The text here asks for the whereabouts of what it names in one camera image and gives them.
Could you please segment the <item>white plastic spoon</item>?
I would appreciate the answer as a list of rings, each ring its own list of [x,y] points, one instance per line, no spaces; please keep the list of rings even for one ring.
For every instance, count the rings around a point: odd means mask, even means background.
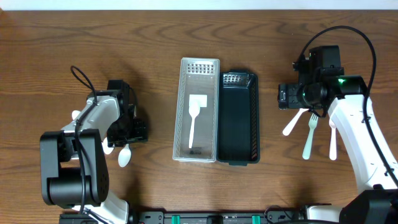
[[[81,113],[81,111],[73,110],[72,111],[72,120],[76,120],[79,117],[80,113]]]
[[[103,139],[103,141],[102,141],[102,147],[103,147],[103,152],[104,152],[106,155],[111,154],[112,151],[114,150],[114,147],[113,147],[113,146],[108,146],[108,138],[107,138],[107,137],[105,137],[105,138]]]
[[[131,149],[129,147],[129,144],[126,144],[119,152],[119,156],[118,156],[118,164],[120,167],[126,167],[132,157],[132,152]]]
[[[195,132],[195,120],[196,120],[196,117],[200,114],[200,106],[199,106],[197,100],[190,101],[188,112],[192,118],[192,122],[191,122],[191,126],[190,126],[189,142],[188,142],[188,146],[191,149],[193,146],[193,138],[194,138],[194,132]]]

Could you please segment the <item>mint green plastic fork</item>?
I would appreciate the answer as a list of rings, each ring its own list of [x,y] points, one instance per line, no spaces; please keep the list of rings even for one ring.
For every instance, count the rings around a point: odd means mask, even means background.
[[[310,120],[308,122],[308,127],[310,129],[309,129],[308,137],[307,137],[307,140],[306,140],[306,143],[305,143],[305,146],[303,149],[303,153],[302,153],[302,157],[305,160],[308,160],[310,158],[311,150],[312,150],[313,135],[314,135],[315,129],[317,127],[317,124],[318,124],[318,116],[315,114],[312,114],[310,117]]]

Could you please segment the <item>pink plastic spoon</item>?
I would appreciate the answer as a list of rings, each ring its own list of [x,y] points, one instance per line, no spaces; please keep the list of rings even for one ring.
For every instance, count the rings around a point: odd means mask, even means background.
[[[307,111],[308,111],[308,109],[300,108],[299,111],[296,113],[296,115],[290,120],[290,122],[283,129],[282,134],[284,136],[288,136],[294,129],[294,127],[297,124],[297,121],[299,120],[301,115],[303,115]]]

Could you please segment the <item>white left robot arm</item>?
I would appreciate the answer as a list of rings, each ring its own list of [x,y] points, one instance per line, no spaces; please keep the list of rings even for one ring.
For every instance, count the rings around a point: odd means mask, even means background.
[[[148,139],[147,127],[129,100],[131,87],[110,80],[94,91],[73,121],[40,137],[42,198],[47,205],[72,209],[60,223],[137,223],[128,202],[109,189],[105,155],[115,147]]]

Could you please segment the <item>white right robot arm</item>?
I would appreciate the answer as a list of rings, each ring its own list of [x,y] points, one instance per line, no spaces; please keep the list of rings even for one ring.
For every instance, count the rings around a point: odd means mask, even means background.
[[[366,97],[361,76],[346,76],[338,46],[310,49],[293,64],[298,82],[279,85],[279,108],[299,112],[285,127],[289,135],[304,112],[323,110],[331,128],[330,158],[336,159],[340,134],[354,170],[358,196],[346,206],[310,205],[307,223],[397,223],[397,161],[380,130]]]

